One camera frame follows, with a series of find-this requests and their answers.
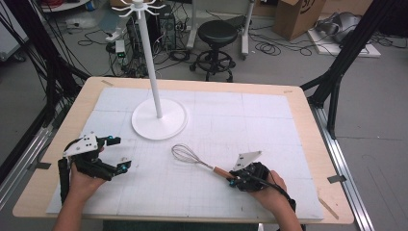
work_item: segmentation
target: human arm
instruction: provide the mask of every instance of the human arm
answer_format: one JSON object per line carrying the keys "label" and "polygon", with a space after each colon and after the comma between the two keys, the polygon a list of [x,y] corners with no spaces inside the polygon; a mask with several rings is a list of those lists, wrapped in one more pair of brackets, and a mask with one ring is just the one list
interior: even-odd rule
{"label": "human arm", "polygon": [[100,178],[92,178],[79,172],[75,164],[71,167],[69,193],[58,214],[54,231],[76,231],[81,229],[81,216],[88,199],[105,183]]}
{"label": "human arm", "polygon": [[[274,170],[270,172],[268,181],[272,184],[279,185],[284,191],[287,190],[285,181]],[[302,230],[288,199],[278,190],[272,187],[266,187],[257,192],[250,192],[250,194],[255,197],[265,209],[273,213],[281,231]]]}

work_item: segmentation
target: whisk handle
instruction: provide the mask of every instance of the whisk handle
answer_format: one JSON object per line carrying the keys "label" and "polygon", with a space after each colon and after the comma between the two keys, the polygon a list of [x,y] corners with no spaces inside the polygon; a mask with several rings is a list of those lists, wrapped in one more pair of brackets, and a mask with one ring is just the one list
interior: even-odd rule
{"label": "whisk handle", "polygon": [[229,173],[228,171],[221,169],[219,167],[214,167],[213,172],[215,172],[216,174],[226,178],[226,179],[233,179],[235,178],[234,175],[232,175],[231,173]]}

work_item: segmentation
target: stool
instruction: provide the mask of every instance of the stool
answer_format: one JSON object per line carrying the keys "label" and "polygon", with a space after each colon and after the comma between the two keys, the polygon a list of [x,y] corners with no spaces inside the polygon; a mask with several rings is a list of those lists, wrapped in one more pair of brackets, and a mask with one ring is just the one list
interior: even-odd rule
{"label": "stool", "polygon": [[214,20],[203,23],[197,31],[198,36],[207,44],[210,45],[211,50],[204,51],[198,55],[193,64],[190,65],[190,70],[195,71],[196,66],[204,71],[207,71],[205,81],[209,81],[210,73],[228,71],[229,78],[227,82],[233,82],[233,76],[230,68],[235,67],[235,62],[227,53],[220,51],[219,48],[232,43],[238,36],[237,29],[231,24]]}

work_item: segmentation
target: white paper sheet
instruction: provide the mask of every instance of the white paper sheet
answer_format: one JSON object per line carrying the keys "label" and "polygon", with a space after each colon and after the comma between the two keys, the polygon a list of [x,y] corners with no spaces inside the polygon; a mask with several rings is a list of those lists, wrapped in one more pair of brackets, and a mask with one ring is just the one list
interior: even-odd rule
{"label": "white paper sheet", "polygon": [[[171,154],[176,143],[187,144],[209,165],[231,170],[238,154],[262,150],[256,160],[285,179],[296,200],[299,218],[322,219],[316,188],[287,98],[233,92],[161,90],[162,98],[184,105],[189,122],[184,131],[166,141],[146,140],[133,130],[135,108],[152,98],[150,90],[104,89],[82,136],[122,138],[100,154],[106,164],[132,160],[125,174],[104,184],[87,203],[94,215],[271,218],[249,194],[228,186],[209,169],[181,163]],[[59,186],[47,213],[61,209]]]}

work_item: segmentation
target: wooden table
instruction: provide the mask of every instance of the wooden table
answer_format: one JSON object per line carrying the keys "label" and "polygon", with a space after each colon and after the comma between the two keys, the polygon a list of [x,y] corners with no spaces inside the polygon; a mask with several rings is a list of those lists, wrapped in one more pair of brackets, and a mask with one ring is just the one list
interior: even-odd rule
{"label": "wooden table", "polygon": [[[197,91],[229,91],[242,93],[259,93],[284,95],[287,97],[293,114],[293,120],[302,142],[303,151],[309,169],[317,187],[319,201],[324,219],[318,223],[351,223],[354,216],[340,183],[330,184],[327,177],[336,175],[329,154],[320,135],[319,128],[309,108],[304,92],[299,87],[229,84],[214,82],[171,81],[159,80],[162,90],[197,90]],[[59,182],[57,162],[62,157],[66,145],[77,139],[92,112],[100,92],[104,88],[136,88],[150,89],[149,80],[92,77],[87,80],[58,133],[44,154],[42,161],[52,163],[45,169],[37,169],[27,184],[13,209],[16,217],[22,218],[54,218],[56,215],[46,214],[50,199]],[[87,216],[87,218],[116,218],[115,216]],[[124,217],[121,219],[138,219]]]}

